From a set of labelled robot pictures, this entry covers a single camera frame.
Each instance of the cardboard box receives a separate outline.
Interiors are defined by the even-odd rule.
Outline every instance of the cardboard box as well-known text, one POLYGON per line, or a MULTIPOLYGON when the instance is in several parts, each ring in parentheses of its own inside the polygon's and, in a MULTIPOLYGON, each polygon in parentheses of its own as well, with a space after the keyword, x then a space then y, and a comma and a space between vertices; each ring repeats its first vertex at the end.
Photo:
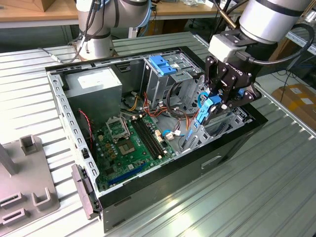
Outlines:
POLYGON ((55 0, 0 0, 0 4, 45 12, 55 0))
MULTIPOLYGON (((280 101, 283 86, 272 93, 280 101)), ((316 130, 316 95, 303 84, 285 87, 281 103, 309 127, 316 130)))

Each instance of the yellow wire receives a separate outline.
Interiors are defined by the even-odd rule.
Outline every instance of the yellow wire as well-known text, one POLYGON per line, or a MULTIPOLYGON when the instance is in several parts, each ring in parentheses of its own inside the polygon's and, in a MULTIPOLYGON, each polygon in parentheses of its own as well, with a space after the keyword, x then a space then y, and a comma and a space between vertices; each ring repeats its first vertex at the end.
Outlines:
POLYGON ((135 97, 135 103, 134 103, 133 107, 132 107, 132 108, 130 108, 128 111, 133 111, 133 110, 135 110, 135 109, 136 109, 136 106, 137 106, 137 100, 138 100, 138 98, 139 98, 139 96, 136 96, 136 97, 135 97))

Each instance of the metal chassis frame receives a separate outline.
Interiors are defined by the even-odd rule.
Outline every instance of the metal chassis frame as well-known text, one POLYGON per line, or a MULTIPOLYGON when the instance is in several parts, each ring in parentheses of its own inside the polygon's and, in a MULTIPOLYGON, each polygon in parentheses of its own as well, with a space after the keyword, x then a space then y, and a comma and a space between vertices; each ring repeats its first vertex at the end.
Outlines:
MULTIPOLYGON (((67 116, 70 123, 70 125, 65 126, 61 118, 63 127, 66 130, 70 130, 73 135, 74 139, 72 139, 71 144, 73 148, 77 147, 76 151, 78 152, 76 153, 76 157, 81 157, 77 159, 77 163, 84 167, 89 167, 89 165, 92 164, 92 167, 90 165, 91 170, 88 169, 87 173, 89 178, 93 181, 93 184, 95 184, 95 178, 98 176, 99 171, 94 163, 87 144, 84 142, 67 98, 61 89, 63 86, 61 75, 64 73, 78 72, 92 67, 104 67, 130 58, 136 60, 153 54, 161 55, 162 51, 164 51, 165 54, 169 54, 176 50, 185 53, 193 62, 204 70, 205 63, 187 47, 170 48, 148 53, 144 52, 129 55, 129 57, 124 56, 114 58, 112 61, 102 59, 46 68, 50 86, 55 95, 54 101, 56 103, 58 114, 62 117, 67 116), (79 152, 83 149, 88 150, 89 157, 86 159, 84 159, 83 155, 79 152)), ((250 104, 244 105, 242 109, 254 118, 252 122, 245 124, 245 126, 240 127, 225 136, 221 136, 199 149, 184 153, 179 156, 178 159, 163 164, 159 169, 155 169, 152 172, 146 172, 146 174, 141 177, 134 179, 133 182, 125 182, 124 185, 116 185, 114 189, 109 189, 109 192, 104 191, 100 193, 97 191, 97 187, 94 187, 96 198, 98 198, 102 209, 101 216, 103 217, 104 231, 106 232, 109 229, 114 228, 125 221, 126 218, 149 207, 151 204, 210 171, 219 163, 231 158, 250 136, 257 132, 267 122, 267 119, 250 104)))

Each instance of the ram slot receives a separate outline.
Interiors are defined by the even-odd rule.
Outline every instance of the ram slot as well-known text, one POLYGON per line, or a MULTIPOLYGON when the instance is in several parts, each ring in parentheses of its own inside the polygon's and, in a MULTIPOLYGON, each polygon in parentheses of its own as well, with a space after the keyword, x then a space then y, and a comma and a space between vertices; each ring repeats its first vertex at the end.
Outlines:
POLYGON ((158 142, 151 135, 150 131, 147 129, 142 120, 133 121, 132 125, 154 159, 164 155, 163 150, 159 146, 158 142))
POLYGON ((147 126, 145 125, 145 123, 141 120, 141 121, 139 121, 139 125, 141 126, 142 130, 148 134, 148 136, 149 136, 150 140, 152 141, 153 146, 155 147, 158 154, 163 156, 162 148, 160 147, 157 139, 150 133, 150 131, 147 128, 147 126))

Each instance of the wooden desk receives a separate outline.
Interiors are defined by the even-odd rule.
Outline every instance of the wooden desk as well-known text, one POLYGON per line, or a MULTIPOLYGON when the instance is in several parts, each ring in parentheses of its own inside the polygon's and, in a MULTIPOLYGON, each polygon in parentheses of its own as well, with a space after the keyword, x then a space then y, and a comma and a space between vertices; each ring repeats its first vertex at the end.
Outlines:
MULTIPOLYGON (((240 14, 244 6, 235 13, 240 14)), ((204 4, 187 6, 182 2, 160 2, 157 4, 157 20, 191 19, 215 17, 217 9, 204 4)), ((35 26, 58 26, 78 24, 74 0, 56 0, 46 12, 37 12, 13 6, 0 9, 0 28, 19 28, 35 26)))

